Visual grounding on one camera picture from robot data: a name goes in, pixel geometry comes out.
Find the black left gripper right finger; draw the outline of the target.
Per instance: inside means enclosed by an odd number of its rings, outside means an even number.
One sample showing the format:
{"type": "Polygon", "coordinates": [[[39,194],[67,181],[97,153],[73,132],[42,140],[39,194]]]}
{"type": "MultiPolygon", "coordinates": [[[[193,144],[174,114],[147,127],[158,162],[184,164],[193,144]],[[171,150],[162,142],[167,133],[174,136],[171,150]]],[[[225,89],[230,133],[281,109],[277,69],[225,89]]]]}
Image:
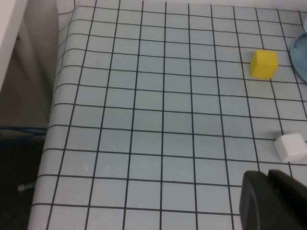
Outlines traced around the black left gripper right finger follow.
{"type": "Polygon", "coordinates": [[[280,170],[269,170],[268,178],[291,209],[293,218],[307,229],[307,187],[280,170]]]}

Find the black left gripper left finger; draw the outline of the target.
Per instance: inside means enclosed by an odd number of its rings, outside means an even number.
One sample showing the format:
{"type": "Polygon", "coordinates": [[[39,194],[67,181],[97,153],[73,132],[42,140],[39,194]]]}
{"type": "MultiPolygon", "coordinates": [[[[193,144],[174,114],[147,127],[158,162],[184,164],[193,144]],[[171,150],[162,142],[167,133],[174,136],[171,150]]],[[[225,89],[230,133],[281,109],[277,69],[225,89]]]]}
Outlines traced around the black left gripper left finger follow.
{"type": "Polygon", "coordinates": [[[262,172],[244,173],[239,213],[244,230],[289,229],[286,203],[262,172]]]}

